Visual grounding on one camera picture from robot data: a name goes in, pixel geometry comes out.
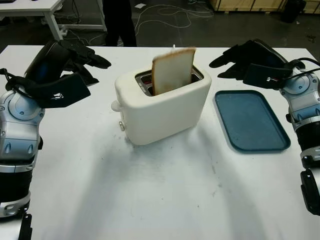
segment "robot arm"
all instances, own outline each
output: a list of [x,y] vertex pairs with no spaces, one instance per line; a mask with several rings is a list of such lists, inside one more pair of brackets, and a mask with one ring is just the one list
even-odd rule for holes
[[302,153],[301,190],[309,212],[320,216],[320,81],[306,70],[302,61],[320,63],[310,58],[288,62],[260,40],[248,41],[225,51],[210,63],[218,68],[235,63],[220,78],[243,80],[244,84],[279,90],[289,104],[288,122],[297,134]]
[[[84,64],[111,66],[92,49],[61,40],[44,46],[24,77],[0,69],[8,90],[0,97],[0,218],[29,207],[32,171],[43,145],[39,124],[45,109],[80,101],[90,95],[88,86],[99,82]],[[61,76],[63,71],[73,73]]]

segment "toaster slot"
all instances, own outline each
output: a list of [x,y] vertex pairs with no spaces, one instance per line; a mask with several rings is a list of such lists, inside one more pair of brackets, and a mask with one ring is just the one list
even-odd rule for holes
[[[198,82],[202,79],[204,79],[204,76],[201,74],[201,72],[199,72],[198,69],[196,69],[193,66],[192,73],[191,73],[191,84]],[[151,70],[137,74],[135,76],[135,80],[145,95],[147,95],[149,97],[154,96]]]

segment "table surface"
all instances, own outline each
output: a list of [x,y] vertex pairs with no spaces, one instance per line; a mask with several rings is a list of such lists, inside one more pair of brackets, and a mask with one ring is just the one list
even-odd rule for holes
[[46,12],[52,11],[64,0],[16,0],[11,3],[0,3],[0,12]]
[[[8,46],[0,67],[22,76],[40,49]],[[93,49],[112,66],[88,67],[100,80],[90,87],[92,95],[67,108],[48,109],[40,125],[44,146],[33,171],[28,211],[33,240],[320,238],[320,218],[306,210],[300,190],[301,150],[279,92],[218,79],[229,65],[211,69],[208,64],[226,48],[198,48],[195,62],[212,77],[199,123],[133,146],[118,126],[120,114],[110,108],[114,82],[150,66],[154,56],[169,49]],[[312,57],[306,49],[277,50],[288,60]],[[0,76],[1,94],[5,83]],[[248,89],[265,96],[291,139],[289,149],[242,154],[229,147],[213,98],[220,90]]]

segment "bread slice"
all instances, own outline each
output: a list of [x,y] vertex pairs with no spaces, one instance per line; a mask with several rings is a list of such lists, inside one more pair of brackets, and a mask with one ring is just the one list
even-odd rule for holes
[[191,83],[195,52],[195,47],[188,47],[153,59],[152,87],[154,95],[163,94]]

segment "gray floor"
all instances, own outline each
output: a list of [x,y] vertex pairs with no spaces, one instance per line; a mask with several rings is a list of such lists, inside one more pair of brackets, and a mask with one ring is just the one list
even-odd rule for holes
[[[140,2],[140,0],[132,0],[132,5]],[[249,39],[259,38],[272,47],[306,48],[320,60],[319,15],[300,15],[297,22],[288,24],[280,21],[279,13],[268,15],[261,12],[213,13],[205,3],[189,5],[186,0],[162,0],[161,4],[175,5],[198,13],[192,12],[195,14],[192,15],[183,11],[177,12],[181,10],[177,8],[163,9],[166,7],[155,6],[141,14],[147,7],[159,4],[160,1],[142,2],[147,4],[143,9],[132,8],[132,19],[135,25],[139,16],[139,25],[148,21],[139,27],[137,35],[139,47],[171,47],[173,44],[177,47],[231,47]],[[57,19],[57,21],[67,23],[73,20]],[[7,45],[44,45],[52,39],[48,26],[41,25],[39,18],[31,24],[25,18],[16,18],[13,22],[8,26],[0,27],[0,52]],[[97,22],[99,22],[98,13],[89,17],[85,15],[81,19],[81,23],[84,24]],[[92,38],[100,35],[91,41],[92,45],[98,46],[104,43],[104,36],[101,34],[99,31],[78,30],[69,32],[66,38],[78,41],[75,39],[79,36],[88,45]]]

